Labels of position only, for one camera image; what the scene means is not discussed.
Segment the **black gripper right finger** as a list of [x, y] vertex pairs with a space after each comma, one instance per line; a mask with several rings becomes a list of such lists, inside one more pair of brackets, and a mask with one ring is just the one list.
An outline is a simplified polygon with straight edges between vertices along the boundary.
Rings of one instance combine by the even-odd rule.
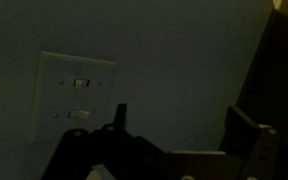
[[257, 124], [240, 108], [229, 106], [219, 149], [238, 157], [238, 180], [273, 180], [280, 135], [271, 126]]

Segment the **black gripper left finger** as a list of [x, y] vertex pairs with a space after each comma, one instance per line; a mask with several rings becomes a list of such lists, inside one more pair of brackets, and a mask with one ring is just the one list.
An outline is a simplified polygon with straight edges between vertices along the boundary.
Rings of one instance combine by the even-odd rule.
[[119, 104], [112, 123], [89, 133], [67, 131], [41, 180], [86, 180], [95, 166], [104, 165], [116, 180], [166, 180], [153, 157], [163, 152], [126, 131], [127, 105]]

